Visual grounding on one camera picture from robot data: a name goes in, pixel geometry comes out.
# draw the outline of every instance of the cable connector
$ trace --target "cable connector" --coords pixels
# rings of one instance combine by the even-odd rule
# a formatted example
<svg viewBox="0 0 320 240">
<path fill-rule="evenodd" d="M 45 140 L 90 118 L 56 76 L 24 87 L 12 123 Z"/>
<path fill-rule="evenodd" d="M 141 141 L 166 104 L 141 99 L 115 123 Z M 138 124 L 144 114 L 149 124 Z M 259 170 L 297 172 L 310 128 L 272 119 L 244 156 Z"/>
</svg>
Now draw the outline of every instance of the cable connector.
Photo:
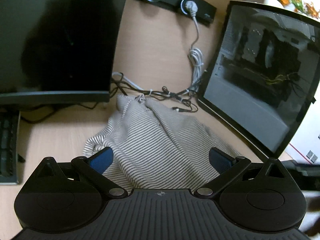
<svg viewBox="0 0 320 240">
<path fill-rule="evenodd" d="M 195 17 L 198 11 L 198 6 L 194 1 L 187 1 L 186 9 L 189 11 L 191 17 Z"/>
</svg>

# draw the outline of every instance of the triangular cutout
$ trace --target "triangular cutout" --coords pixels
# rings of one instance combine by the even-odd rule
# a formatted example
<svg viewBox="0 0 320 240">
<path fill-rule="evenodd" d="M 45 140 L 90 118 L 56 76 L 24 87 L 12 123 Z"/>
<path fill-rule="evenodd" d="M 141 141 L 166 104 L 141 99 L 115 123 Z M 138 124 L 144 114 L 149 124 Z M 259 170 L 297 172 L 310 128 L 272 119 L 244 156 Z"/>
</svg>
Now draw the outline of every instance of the triangular cutout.
<svg viewBox="0 0 320 240">
<path fill-rule="evenodd" d="M 53 175 L 54 175 L 54 173 L 52 170 L 51 163 L 46 163 L 44 165 L 44 167 L 42 168 L 42 170 L 39 172 L 38 178 L 51 177 Z"/>
<path fill-rule="evenodd" d="M 279 167 L 275 164 L 272 164 L 270 166 L 266 176 L 275 177 L 275 178 L 284 178 L 284 175 L 280 171 Z"/>
</svg>

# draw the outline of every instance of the crosshair logo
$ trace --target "crosshair logo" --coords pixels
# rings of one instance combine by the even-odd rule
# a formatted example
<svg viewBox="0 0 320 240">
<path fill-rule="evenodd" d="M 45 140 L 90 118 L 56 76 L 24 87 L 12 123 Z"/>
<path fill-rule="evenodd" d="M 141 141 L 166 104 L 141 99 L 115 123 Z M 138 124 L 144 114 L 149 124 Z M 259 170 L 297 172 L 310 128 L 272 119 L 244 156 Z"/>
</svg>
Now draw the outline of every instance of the crosshair logo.
<svg viewBox="0 0 320 240">
<path fill-rule="evenodd" d="M 166 193 L 164 193 L 163 191 L 159 191 L 158 193 L 157 193 L 157 195 L 159 195 L 160 197 L 162 197 L 162 196 L 164 196 Z"/>
</svg>

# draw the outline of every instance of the computer monitor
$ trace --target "computer monitor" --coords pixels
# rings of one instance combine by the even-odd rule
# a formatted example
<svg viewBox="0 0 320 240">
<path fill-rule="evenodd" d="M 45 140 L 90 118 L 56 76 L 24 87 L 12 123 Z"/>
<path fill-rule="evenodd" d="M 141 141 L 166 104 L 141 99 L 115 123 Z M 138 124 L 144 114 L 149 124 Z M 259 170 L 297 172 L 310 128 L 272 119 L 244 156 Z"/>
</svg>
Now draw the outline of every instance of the computer monitor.
<svg viewBox="0 0 320 240">
<path fill-rule="evenodd" d="M 319 79 L 320 22 L 286 9 L 231 1 L 199 103 L 242 134 L 262 160 L 278 158 Z"/>
<path fill-rule="evenodd" d="M 0 105 L 108 102 L 125 0 L 0 0 Z"/>
</svg>

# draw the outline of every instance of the metal screw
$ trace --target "metal screw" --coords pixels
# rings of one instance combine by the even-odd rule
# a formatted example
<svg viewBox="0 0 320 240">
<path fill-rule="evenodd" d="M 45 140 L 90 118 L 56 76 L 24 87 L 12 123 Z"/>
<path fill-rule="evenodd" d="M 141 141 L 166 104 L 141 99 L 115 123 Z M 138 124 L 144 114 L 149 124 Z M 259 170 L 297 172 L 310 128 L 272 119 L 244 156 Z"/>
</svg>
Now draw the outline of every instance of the metal screw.
<svg viewBox="0 0 320 240">
<path fill-rule="evenodd" d="M 201 187 L 197 190 L 197 192 L 202 196 L 209 196 L 213 193 L 212 189 L 207 187 Z"/>
<path fill-rule="evenodd" d="M 115 187 L 109 190 L 109 193 L 113 196 L 121 196 L 124 193 L 124 189 Z"/>
</svg>

